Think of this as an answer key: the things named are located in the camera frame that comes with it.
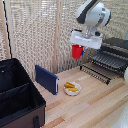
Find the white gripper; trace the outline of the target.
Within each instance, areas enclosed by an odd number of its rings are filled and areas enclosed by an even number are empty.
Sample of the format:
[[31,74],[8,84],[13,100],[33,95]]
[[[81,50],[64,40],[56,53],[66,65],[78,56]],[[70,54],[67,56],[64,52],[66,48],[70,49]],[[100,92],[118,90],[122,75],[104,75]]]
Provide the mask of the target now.
[[85,46],[93,49],[99,49],[102,44],[102,33],[97,32],[95,35],[87,38],[84,37],[80,31],[73,30],[71,32],[70,42],[74,44],[78,44],[80,46]]

